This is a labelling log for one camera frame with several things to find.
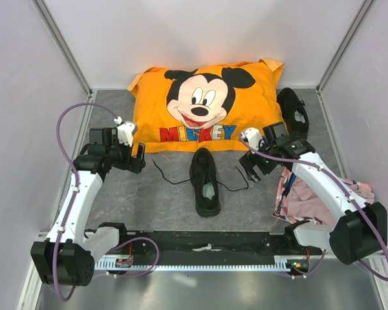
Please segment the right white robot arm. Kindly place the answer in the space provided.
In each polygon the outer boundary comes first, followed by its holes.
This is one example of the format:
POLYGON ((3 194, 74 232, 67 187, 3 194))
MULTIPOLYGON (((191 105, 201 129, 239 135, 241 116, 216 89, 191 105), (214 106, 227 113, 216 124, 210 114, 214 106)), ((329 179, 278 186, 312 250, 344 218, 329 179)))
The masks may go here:
POLYGON ((263 174, 269 174, 282 165, 303 180, 332 214, 331 223, 301 220, 293 224, 283 238, 288 253, 298 254, 305 247, 317 247, 350 265, 381 251, 387 244, 385 207, 378 202, 369 203, 351 190, 307 140, 289 135, 284 123, 263 130, 245 129, 239 139, 248 149, 239 161, 252 181, 260 181, 256 167, 263 174))

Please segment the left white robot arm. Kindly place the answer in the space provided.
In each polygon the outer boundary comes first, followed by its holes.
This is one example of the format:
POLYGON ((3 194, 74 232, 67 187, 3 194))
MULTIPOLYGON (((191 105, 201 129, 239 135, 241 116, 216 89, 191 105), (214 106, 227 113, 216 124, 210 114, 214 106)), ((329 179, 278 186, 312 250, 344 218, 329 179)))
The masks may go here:
POLYGON ((138 174, 145 166, 145 145, 138 145, 135 156, 132 121, 113 128, 92 128, 89 142, 73 161, 69 191, 55 224, 42 242, 34 242, 30 254, 44 284, 86 286, 95 264, 110 250, 124 253, 129 239, 122 223, 103 223, 90 237, 85 236, 89 213, 111 169, 138 174))

